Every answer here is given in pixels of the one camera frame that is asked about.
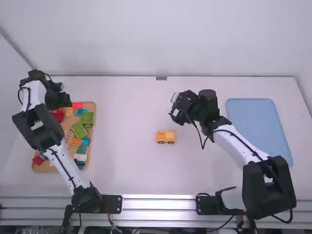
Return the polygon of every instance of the yellow toy block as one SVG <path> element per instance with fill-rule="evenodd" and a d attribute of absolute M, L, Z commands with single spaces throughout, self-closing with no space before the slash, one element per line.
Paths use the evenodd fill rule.
<path fill-rule="evenodd" d="M 66 110 L 66 116 L 73 116 L 74 115 L 74 109 L 72 107 L 68 108 Z"/>

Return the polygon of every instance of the orange toy block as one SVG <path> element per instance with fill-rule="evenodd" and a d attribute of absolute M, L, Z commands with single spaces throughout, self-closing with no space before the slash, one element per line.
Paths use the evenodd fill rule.
<path fill-rule="evenodd" d="M 81 139 L 77 139 L 77 138 L 70 138 L 68 141 L 68 144 L 70 145 L 75 145 L 75 146 L 80 146 L 82 143 Z"/>

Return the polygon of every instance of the white wall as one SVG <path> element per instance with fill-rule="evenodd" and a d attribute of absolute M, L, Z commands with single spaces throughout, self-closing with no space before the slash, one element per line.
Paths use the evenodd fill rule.
<path fill-rule="evenodd" d="M 28 77 L 27 72 L 30 70 L 31 68 L 0 35 L 0 79 L 2 81 L 0 85 L 0 171 L 10 155 L 13 141 L 18 134 L 11 117 L 20 111 L 17 98 L 19 83 L 22 78 Z"/>
<path fill-rule="evenodd" d="M 311 0 L 0 1 L 48 73 L 298 76 L 310 112 L 311 22 Z"/>

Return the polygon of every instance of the black mounting bracket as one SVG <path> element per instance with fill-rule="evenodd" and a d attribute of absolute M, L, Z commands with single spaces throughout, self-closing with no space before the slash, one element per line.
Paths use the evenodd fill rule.
<path fill-rule="evenodd" d="M 103 206 L 97 212 L 92 211 L 80 211 L 81 213 L 100 213 L 100 214 L 120 214 L 122 211 L 122 200 L 121 195 L 101 195 L 103 200 Z M 75 209 L 73 213 L 79 213 L 78 209 Z"/>
<path fill-rule="evenodd" d="M 215 196 L 196 196 L 196 212 L 198 215 L 223 215 Z"/>

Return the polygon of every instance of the green toy block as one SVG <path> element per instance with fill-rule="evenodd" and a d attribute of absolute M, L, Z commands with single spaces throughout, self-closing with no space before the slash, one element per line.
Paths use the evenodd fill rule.
<path fill-rule="evenodd" d="M 84 137 L 88 136 L 88 131 L 84 128 L 81 122 L 73 124 L 71 130 L 75 133 L 75 136 L 78 139 L 83 139 Z"/>
<path fill-rule="evenodd" d="M 86 124 L 83 124 L 83 126 L 85 128 L 92 128 L 93 124 L 92 123 L 86 123 Z"/>
<path fill-rule="evenodd" d="M 93 124 L 94 112 L 84 112 L 81 115 L 82 124 Z"/>
<path fill-rule="evenodd" d="M 87 148 L 86 147 L 79 146 L 77 151 L 76 151 L 76 154 L 84 155 L 86 152 L 87 152 Z"/>

